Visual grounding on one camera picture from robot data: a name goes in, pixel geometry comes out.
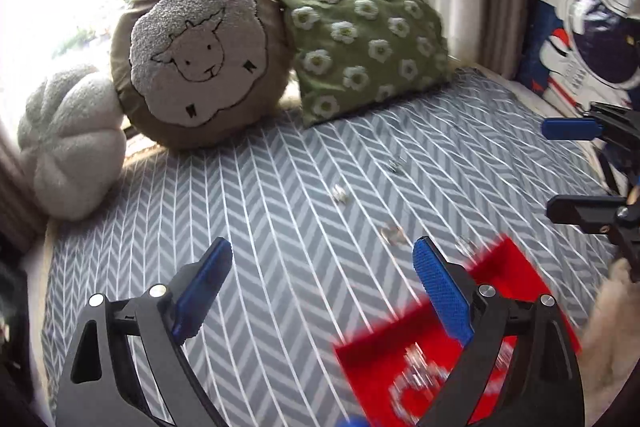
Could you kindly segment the red plastic tray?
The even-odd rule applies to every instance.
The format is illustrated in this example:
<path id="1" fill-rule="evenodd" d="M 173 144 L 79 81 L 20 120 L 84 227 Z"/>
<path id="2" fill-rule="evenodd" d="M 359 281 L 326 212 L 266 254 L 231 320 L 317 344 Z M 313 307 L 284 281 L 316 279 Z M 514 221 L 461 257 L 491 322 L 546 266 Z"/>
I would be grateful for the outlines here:
<path id="1" fill-rule="evenodd" d="M 470 267 L 461 266 L 475 283 L 494 286 L 503 297 L 533 301 L 549 294 L 555 299 L 508 236 L 498 237 Z M 577 336 L 564 313 L 563 317 L 577 358 Z M 496 405 L 514 348 L 514 338 L 504 338 L 471 426 L 483 426 L 480 420 Z M 370 426 L 421 426 L 419 419 L 456 365 L 462 347 L 447 335 L 426 294 L 398 319 L 337 345 L 334 351 Z"/>

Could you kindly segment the silver flower brooch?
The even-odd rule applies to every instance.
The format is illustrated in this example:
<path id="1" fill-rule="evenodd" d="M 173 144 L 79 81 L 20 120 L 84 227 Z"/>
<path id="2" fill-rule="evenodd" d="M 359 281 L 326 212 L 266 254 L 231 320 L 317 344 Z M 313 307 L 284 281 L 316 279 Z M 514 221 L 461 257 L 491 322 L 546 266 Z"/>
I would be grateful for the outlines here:
<path id="1" fill-rule="evenodd" d="M 346 205 L 349 202 L 349 195 L 341 185 L 335 184 L 331 188 L 331 195 L 337 204 Z"/>

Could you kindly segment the astronaut print pillow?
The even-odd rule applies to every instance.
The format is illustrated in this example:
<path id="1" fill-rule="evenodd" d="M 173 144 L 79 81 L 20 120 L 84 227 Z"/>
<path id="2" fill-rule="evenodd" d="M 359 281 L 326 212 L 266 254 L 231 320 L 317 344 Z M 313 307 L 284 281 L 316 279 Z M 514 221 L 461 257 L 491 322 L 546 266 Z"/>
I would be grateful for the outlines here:
<path id="1" fill-rule="evenodd" d="M 639 107 L 639 0 L 536 0 L 516 79 L 570 116 Z"/>

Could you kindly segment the blue ball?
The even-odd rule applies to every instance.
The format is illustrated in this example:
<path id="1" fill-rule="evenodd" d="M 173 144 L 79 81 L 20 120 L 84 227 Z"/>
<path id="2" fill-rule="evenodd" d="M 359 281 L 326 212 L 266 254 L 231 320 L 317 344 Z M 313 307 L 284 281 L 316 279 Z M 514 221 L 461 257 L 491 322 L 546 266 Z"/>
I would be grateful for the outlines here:
<path id="1" fill-rule="evenodd" d="M 355 415 L 340 419 L 336 427 L 370 427 L 370 424 L 364 416 Z"/>

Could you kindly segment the white pumpkin cushion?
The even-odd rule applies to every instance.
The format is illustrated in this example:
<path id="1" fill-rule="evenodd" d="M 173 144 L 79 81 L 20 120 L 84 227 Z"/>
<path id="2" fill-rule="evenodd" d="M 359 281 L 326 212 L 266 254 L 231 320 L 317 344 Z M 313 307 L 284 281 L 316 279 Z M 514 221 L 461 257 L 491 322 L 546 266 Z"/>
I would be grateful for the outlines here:
<path id="1" fill-rule="evenodd" d="M 28 98 L 20 161 L 50 217 L 78 221 L 101 205 L 122 171 L 123 119 L 113 81 L 92 66 L 59 72 Z"/>

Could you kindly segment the green daisy pillow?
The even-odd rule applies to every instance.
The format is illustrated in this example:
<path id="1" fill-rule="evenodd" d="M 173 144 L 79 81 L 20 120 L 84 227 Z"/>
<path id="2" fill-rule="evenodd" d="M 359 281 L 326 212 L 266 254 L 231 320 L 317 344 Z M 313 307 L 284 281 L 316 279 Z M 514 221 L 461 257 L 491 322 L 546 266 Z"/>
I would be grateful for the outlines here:
<path id="1" fill-rule="evenodd" d="M 279 0 L 305 126 L 447 80 L 442 20 L 427 0 Z"/>

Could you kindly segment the grey chevron bed cover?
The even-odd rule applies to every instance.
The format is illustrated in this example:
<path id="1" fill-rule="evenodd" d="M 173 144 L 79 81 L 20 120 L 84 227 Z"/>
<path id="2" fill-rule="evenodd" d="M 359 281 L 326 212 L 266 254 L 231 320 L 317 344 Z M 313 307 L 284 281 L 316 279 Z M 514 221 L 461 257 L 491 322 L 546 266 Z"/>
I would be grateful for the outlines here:
<path id="1" fill-rule="evenodd" d="M 509 235 L 584 324 L 612 249 L 552 225 L 546 205 L 600 190 L 578 144 L 544 139 L 518 94 L 475 69 L 311 128 L 288 110 L 208 150 L 163 150 L 127 167 L 92 217 L 56 232 L 48 389 L 58 392 L 91 295 L 136 297 L 224 237 L 233 267 L 184 347 L 195 375 L 233 426 L 332 426 L 359 412 L 333 343 L 419 300 L 411 249 L 422 235 L 457 262 L 458 239 L 483 248 Z"/>

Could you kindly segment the round sheep cushion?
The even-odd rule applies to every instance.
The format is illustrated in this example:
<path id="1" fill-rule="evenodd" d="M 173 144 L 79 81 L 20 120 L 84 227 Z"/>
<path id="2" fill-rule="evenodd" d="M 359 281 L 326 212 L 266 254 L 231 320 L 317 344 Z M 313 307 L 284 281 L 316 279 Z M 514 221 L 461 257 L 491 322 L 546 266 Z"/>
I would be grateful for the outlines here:
<path id="1" fill-rule="evenodd" d="M 111 75 L 140 133 L 189 150 L 274 113 L 292 60 L 279 0 L 130 0 Z"/>

